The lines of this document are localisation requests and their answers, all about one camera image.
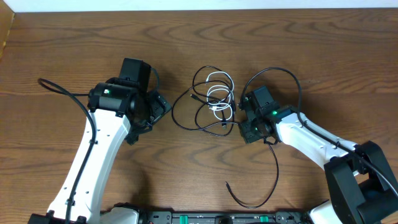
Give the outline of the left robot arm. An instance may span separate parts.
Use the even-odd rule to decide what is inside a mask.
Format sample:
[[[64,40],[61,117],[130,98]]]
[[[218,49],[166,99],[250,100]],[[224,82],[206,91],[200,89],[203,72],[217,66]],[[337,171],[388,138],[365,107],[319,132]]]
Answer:
[[[148,63],[125,58],[118,77],[97,84],[87,93],[85,132],[69,173],[45,215],[32,214],[29,223],[140,223],[139,212],[119,205],[101,213],[104,189],[123,142],[136,143],[171,105],[149,90]]]

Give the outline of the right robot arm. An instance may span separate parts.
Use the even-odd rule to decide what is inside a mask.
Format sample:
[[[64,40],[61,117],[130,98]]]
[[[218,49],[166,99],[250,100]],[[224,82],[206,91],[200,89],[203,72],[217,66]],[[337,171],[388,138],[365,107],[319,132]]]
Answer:
[[[376,143],[335,136],[293,106],[280,106],[265,86],[243,95],[239,107],[247,144],[272,137],[324,170],[330,200],[307,213],[311,223],[380,223],[397,211],[397,180]]]

